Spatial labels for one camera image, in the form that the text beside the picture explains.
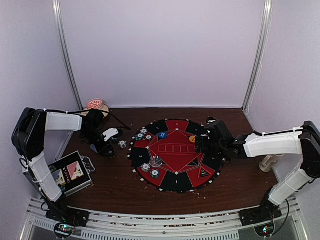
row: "poker mat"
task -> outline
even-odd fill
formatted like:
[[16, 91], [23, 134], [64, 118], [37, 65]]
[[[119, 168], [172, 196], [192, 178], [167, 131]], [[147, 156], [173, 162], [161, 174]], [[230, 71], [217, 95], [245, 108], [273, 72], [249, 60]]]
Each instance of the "poker mat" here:
[[218, 154], [196, 152], [195, 137], [206, 133], [202, 124], [188, 119], [151, 122], [129, 144], [133, 172], [163, 192], [192, 192], [211, 184], [223, 164]]

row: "ventilation grille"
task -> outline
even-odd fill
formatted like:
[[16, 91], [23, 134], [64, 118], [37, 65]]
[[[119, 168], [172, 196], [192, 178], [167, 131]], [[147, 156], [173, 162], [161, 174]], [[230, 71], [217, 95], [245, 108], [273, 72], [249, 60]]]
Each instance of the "ventilation grille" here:
[[[121, 236], [111, 236], [110, 234], [105, 233], [99, 233], [99, 232], [92, 232], [92, 231], [86, 231], [82, 230], [81, 238], [85, 240], [144, 240], [144, 239], [161, 239], [161, 237], [121, 237]], [[220, 233], [220, 234], [214, 234], [212, 236], [206, 236], [206, 237], [194, 237], [194, 238], [180, 238], [180, 237], [170, 237], [170, 239], [176, 239], [176, 240], [239, 240], [239, 233], [238, 231], [232, 231], [228, 233]]]
[[39, 218], [34, 219], [33, 225], [43, 229], [51, 230], [51, 231], [53, 231], [55, 227], [53, 223], [46, 220], [39, 219]]

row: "brown wooden tabletop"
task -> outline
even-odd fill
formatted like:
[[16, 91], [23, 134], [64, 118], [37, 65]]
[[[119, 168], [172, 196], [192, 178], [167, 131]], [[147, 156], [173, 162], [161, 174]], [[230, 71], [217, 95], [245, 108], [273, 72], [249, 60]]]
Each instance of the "brown wooden tabletop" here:
[[[218, 108], [117, 108], [112, 113], [132, 128], [124, 131], [121, 139], [129, 144], [137, 130], [150, 122], [161, 119], [189, 119], [204, 123], [208, 116], [223, 120], [232, 134], [251, 133], [252, 128], [240, 109]], [[104, 128], [120, 124], [111, 116]], [[221, 175], [200, 190], [188, 193], [160, 192], [141, 182], [132, 173], [131, 161], [127, 159], [128, 148], [114, 145], [115, 158], [103, 158], [94, 153], [88, 144], [81, 144], [76, 132], [64, 155], [79, 151], [90, 157], [96, 172], [92, 174], [94, 185], [69, 196], [72, 207], [119, 214], [172, 215], [213, 213], [253, 207], [260, 204], [265, 192], [277, 184], [273, 172], [259, 169], [261, 158], [233, 160], [225, 165]]]

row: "orange poker chip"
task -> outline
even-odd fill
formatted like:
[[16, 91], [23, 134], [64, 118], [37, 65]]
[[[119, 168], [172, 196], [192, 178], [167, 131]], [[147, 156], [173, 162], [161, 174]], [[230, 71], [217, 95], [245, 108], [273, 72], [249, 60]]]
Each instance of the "orange poker chip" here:
[[194, 144], [196, 142], [196, 136], [189, 137], [189, 140]]

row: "blue poker chip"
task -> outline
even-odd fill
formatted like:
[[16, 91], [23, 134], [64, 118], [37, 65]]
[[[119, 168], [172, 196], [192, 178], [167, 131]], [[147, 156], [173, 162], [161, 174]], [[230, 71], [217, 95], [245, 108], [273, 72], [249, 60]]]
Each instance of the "blue poker chip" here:
[[163, 131], [159, 133], [159, 138], [165, 139], [166, 137], [168, 137], [168, 134], [166, 132]]

